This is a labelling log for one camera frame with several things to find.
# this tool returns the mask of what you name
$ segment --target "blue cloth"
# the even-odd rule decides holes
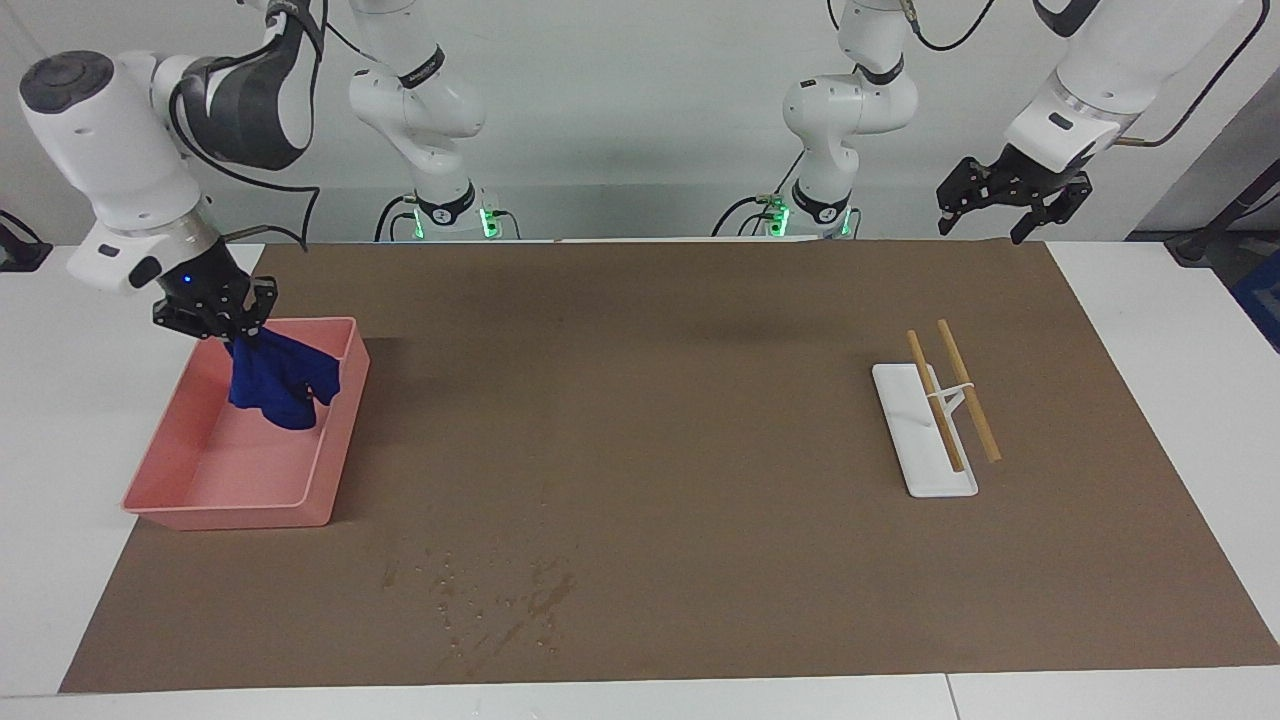
[[[312,396],[329,405],[342,389],[338,360],[266,328],[257,337],[236,338],[227,351],[232,355],[232,405],[261,409],[264,418],[282,428],[314,428]]]

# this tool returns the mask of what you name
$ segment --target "pink plastic container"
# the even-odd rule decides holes
[[[268,320],[266,327],[338,359],[342,392],[316,404],[316,427],[285,430],[227,401],[232,361],[201,341],[187,361],[124,510],[175,530],[308,528],[333,514],[369,351],[353,318]]]

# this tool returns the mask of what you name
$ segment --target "wooden stick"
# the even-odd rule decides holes
[[[956,438],[951,434],[951,427],[947,425],[946,410],[942,409],[942,400],[936,395],[938,386],[933,382],[933,375],[929,374],[928,364],[924,363],[924,348],[920,347],[920,338],[915,334],[915,331],[906,331],[906,342],[911,345],[915,372],[920,374],[920,384],[924,386],[924,392],[928,395],[929,410],[933,411],[933,424],[938,427],[938,434],[942,436],[942,446],[947,448],[951,470],[963,473],[964,460],[960,459],[960,448],[956,447]]]
[[[969,369],[965,368],[964,357],[960,356],[960,347],[956,346],[956,338],[951,334],[951,325],[946,320],[938,320],[938,332],[942,333],[942,342],[947,346],[947,355],[951,356],[951,368],[955,369],[956,379],[961,384],[972,383],[973,379],[969,378]],[[982,448],[987,451],[987,461],[1000,462],[1004,456],[1000,455],[1000,446],[996,445],[996,436],[991,432],[991,423],[987,421],[987,414],[982,410],[978,391],[973,386],[965,387],[964,400],[969,407],[969,416],[973,418],[973,424],[978,428],[978,438],[982,439]]]

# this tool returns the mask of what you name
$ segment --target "green light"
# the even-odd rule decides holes
[[[773,237],[782,237],[787,234],[787,223],[791,220],[791,208],[787,208],[780,201],[776,201],[774,205],[778,210],[773,213],[773,220],[769,223],[769,234]]]
[[[485,240],[502,237],[502,223],[499,223],[498,219],[493,217],[493,213],[485,210],[484,208],[480,209],[480,223],[484,227]]]

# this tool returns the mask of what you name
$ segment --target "white bracket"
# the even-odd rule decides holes
[[[929,365],[933,386],[938,387],[938,375]],[[961,383],[933,393],[942,401],[946,428],[951,433],[964,462],[961,471],[951,469],[942,436],[933,421],[929,410],[929,395],[920,383],[915,365],[881,364],[872,368],[876,391],[879,393],[884,420],[888,423],[897,460],[902,466],[902,478],[911,497],[970,497],[978,495],[978,480],[973,474],[973,464],[960,442],[952,414],[964,404],[964,388],[973,383]]]

